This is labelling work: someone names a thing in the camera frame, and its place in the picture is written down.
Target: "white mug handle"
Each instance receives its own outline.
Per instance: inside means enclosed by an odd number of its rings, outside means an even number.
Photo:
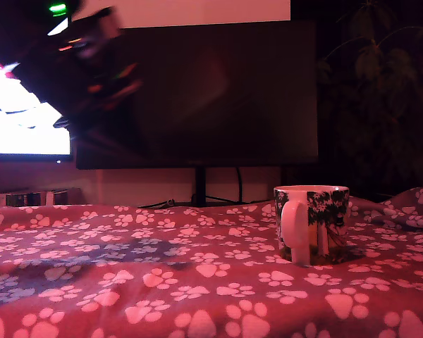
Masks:
[[[291,249],[291,261],[310,265],[309,215],[307,204],[286,202],[282,209],[281,232],[283,242]]]

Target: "patterned mug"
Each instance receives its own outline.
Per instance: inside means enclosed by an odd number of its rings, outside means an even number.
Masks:
[[[330,185],[275,187],[282,257],[298,265],[337,263],[346,246],[350,191]]]

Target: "monitor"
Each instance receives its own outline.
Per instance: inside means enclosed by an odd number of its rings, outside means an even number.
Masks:
[[[50,104],[26,90],[9,67],[0,64],[0,159],[70,158],[69,131],[54,128],[60,117]]]
[[[79,169],[317,160],[313,22],[128,28],[114,48],[142,86],[79,139]]]

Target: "red blanket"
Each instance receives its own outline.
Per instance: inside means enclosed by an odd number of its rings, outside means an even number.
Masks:
[[[300,268],[272,203],[0,208],[0,338],[423,338],[423,188],[351,213],[359,257]]]

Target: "leaf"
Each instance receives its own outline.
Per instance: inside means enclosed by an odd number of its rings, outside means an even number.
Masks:
[[[374,39],[373,20],[370,8],[362,7],[352,17],[350,31],[353,37],[365,37],[368,40]]]

